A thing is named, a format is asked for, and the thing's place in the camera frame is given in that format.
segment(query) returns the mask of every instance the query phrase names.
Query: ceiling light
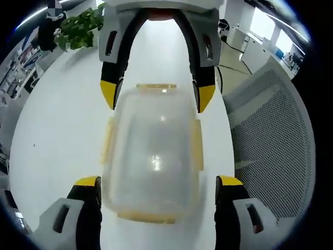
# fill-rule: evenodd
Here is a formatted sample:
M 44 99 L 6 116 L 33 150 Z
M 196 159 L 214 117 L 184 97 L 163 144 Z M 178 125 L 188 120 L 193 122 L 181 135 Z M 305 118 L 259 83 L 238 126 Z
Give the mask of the ceiling light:
M 65 2 L 68 2 L 68 1 L 71 1 L 71 0 L 62 0 L 62 1 L 59 1 L 61 4 L 62 3 L 65 3 Z M 36 11 L 34 14 L 28 16 L 27 18 L 25 18 L 25 20 L 22 21 L 22 23 L 20 25 L 18 25 L 16 27 L 15 30 L 17 30 L 19 27 L 21 27 L 23 24 L 25 24 L 26 22 L 28 22 L 30 19 L 34 18 L 35 16 L 37 16 L 38 14 L 42 13 L 43 11 L 45 11 L 47 9 L 47 7 L 44 7 L 38 11 Z
M 279 21 L 280 23 L 284 24 L 285 26 L 287 26 L 288 28 L 290 28 L 292 31 L 294 31 L 295 33 L 297 33 L 300 37 L 302 37 L 307 43 L 309 42 L 300 32 L 298 32 L 295 28 L 293 28 L 292 26 L 290 26 L 289 24 L 283 22 L 282 20 L 270 15 L 270 14 L 267 14 L 265 13 L 266 15 L 268 15 L 269 17 L 275 19 L 276 21 Z

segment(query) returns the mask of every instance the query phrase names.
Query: green leaves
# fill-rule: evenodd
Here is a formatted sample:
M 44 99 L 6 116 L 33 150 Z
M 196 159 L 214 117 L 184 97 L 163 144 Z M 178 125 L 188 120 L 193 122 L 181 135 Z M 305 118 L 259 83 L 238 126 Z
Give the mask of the green leaves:
M 61 23 L 61 34 L 55 38 L 55 42 L 62 50 L 66 50 L 66 44 L 71 49 L 92 47 L 94 34 L 92 30 L 101 30 L 103 27 L 102 11 L 104 4 L 98 9 L 87 9 L 77 17 L 69 17 Z
M 55 43 L 58 44 L 58 46 L 63 51 L 67 51 L 66 50 L 66 43 L 68 43 L 68 40 L 67 40 L 66 36 L 60 35 L 59 37 L 55 38 Z

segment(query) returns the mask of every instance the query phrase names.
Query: plastic container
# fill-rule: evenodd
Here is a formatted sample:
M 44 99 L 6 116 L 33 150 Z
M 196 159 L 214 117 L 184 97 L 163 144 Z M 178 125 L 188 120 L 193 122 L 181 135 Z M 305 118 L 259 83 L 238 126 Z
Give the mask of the plastic container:
M 102 196 L 119 217 L 172 223 L 198 198 L 195 107 L 173 87 L 139 86 L 117 103 Z

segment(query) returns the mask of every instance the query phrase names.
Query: person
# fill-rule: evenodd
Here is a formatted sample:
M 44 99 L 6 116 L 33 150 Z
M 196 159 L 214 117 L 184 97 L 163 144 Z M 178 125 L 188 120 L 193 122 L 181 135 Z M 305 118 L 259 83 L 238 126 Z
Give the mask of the person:
M 54 33 L 60 28 L 61 23 L 66 18 L 66 13 L 62 11 L 61 4 L 57 0 L 49 3 L 45 20 L 38 29 L 38 42 L 42 51 L 52 52 L 57 47 L 54 42 Z

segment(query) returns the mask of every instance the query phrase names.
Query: window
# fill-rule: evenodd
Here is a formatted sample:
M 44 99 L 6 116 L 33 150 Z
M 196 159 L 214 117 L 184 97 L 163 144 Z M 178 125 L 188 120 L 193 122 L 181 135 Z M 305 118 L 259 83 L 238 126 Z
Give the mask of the window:
M 264 12 L 255 8 L 250 31 L 261 38 L 270 40 L 275 28 L 275 22 L 269 18 Z
M 276 47 L 281 49 L 283 53 L 291 51 L 292 41 L 283 30 L 280 31 L 279 38 L 276 41 Z

